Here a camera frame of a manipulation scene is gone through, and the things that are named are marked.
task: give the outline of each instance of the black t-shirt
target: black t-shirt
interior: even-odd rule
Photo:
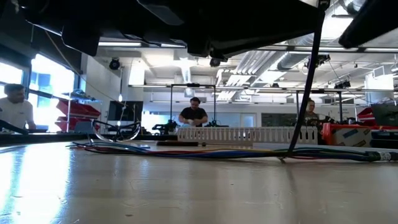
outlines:
[[[191,107],[185,108],[181,111],[180,115],[185,119],[202,119],[207,116],[206,111],[202,108],[193,110]]]

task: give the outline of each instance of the white wall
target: white wall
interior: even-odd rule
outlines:
[[[84,91],[100,103],[90,103],[94,108],[101,111],[101,120],[106,121],[109,110],[109,102],[118,100],[120,93],[120,78],[112,73],[108,68],[97,62],[93,57],[82,55],[82,70],[87,81]]]
[[[150,93],[144,92],[144,111],[170,111],[170,103],[151,103],[151,101],[167,101],[170,100],[170,93]],[[189,101],[188,98],[183,97],[183,93],[174,93],[173,101]],[[180,112],[184,108],[188,107],[189,103],[173,103],[172,111]],[[208,113],[214,111],[212,103],[202,103],[201,107]],[[216,105],[217,113],[255,113],[257,114],[256,123],[257,126],[261,126],[261,113],[292,113],[297,114],[296,104],[292,105],[245,105],[245,104],[221,104]],[[315,108],[315,112],[318,114],[324,114],[331,116],[332,118],[339,120],[340,111],[338,106],[329,105],[318,105]],[[355,117],[354,106],[343,105],[343,117]]]

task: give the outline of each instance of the cable bundle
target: cable bundle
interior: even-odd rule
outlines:
[[[84,149],[100,154],[123,154],[137,156],[157,156],[172,158],[239,159],[255,157],[285,157],[289,149],[207,149],[199,151],[151,151],[144,147],[108,142],[73,143],[71,148]],[[298,147],[294,149],[293,159],[342,159],[360,162],[398,161],[398,152],[359,152],[349,150],[324,149],[319,147]]]

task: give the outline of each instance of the black pole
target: black pole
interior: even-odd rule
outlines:
[[[172,120],[173,119],[173,86],[174,86],[174,84],[172,84],[171,85],[171,87],[170,87],[170,89],[171,89],[171,91],[170,91],[170,120]]]
[[[341,100],[341,92],[338,92],[338,106],[340,107],[340,123],[343,122],[343,102]]]
[[[310,98],[312,81],[313,81],[313,77],[315,74],[315,69],[317,67],[319,46],[320,46],[321,34],[322,34],[322,25],[323,25],[323,21],[325,20],[325,12],[320,11],[318,18],[315,18],[315,19],[317,19],[318,24],[317,24],[317,28],[315,29],[314,37],[313,37],[313,45],[312,45],[312,51],[311,51],[310,65],[308,66],[307,81],[305,82],[303,100],[301,103],[298,120],[294,127],[292,141],[290,142],[289,150],[286,153],[287,157],[292,156],[294,147],[297,144],[297,140],[299,138],[300,131],[301,131],[301,126],[302,126],[304,116],[305,116],[305,111],[307,109],[308,99]]]
[[[296,91],[296,106],[297,106],[297,121],[299,120],[299,113],[300,113],[300,108],[299,108],[299,91]]]
[[[217,115],[216,115],[216,86],[214,86],[214,120],[217,123]]]

